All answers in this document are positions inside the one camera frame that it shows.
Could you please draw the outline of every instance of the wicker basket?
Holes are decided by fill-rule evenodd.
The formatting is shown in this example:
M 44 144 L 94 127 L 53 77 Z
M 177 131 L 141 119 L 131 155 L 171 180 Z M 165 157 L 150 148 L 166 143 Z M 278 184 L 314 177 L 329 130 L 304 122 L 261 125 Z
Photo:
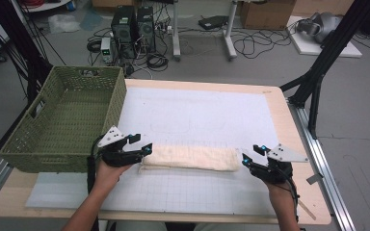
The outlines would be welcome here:
M 0 156 L 26 172 L 85 172 L 93 141 L 118 125 L 125 94 L 119 67 L 55 66 Z

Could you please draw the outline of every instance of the black pole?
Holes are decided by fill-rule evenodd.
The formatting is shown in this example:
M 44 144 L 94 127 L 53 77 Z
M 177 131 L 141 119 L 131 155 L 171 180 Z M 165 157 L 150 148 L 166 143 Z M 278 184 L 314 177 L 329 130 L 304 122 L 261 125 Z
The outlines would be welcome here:
M 370 0 L 355 0 L 311 69 L 302 77 L 280 87 L 286 91 L 299 86 L 294 95 L 289 97 L 289 102 L 299 108 L 303 108 L 305 101 L 312 95 L 308 129 L 313 139 L 317 139 L 316 120 L 323 78 L 369 13 Z

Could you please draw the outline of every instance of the gray machine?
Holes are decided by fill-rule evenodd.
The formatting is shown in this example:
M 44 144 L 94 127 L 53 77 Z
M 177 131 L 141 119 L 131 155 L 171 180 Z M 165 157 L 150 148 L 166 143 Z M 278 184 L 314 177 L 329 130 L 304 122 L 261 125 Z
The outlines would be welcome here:
M 341 18 L 332 13 L 315 13 L 311 18 L 300 20 L 297 31 L 306 32 L 309 36 L 314 37 L 315 41 L 322 44 L 340 22 Z

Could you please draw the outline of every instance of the brown box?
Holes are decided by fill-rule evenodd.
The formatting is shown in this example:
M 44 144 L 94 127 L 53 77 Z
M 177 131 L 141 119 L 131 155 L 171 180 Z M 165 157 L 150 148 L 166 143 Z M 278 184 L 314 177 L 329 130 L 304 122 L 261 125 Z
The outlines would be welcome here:
M 265 4 L 244 3 L 241 12 L 246 29 L 284 30 L 296 0 L 272 0 Z
M 95 8 L 114 9 L 116 6 L 136 6 L 136 0 L 92 0 Z
M 297 0 L 293 9 L 295 16 L 312 16 L 314 13 L 329 12 L 344 15 L 354 0 Z

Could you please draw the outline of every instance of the white cloth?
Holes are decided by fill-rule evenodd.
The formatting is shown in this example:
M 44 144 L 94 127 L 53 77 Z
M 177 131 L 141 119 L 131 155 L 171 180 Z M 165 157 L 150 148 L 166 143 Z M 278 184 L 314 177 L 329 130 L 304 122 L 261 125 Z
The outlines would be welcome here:
M 152 154 L 143 159 L 147 167 L 187 167 L 217 171 L 239 169 L 237 152 L 234 148 L 153 145 Z

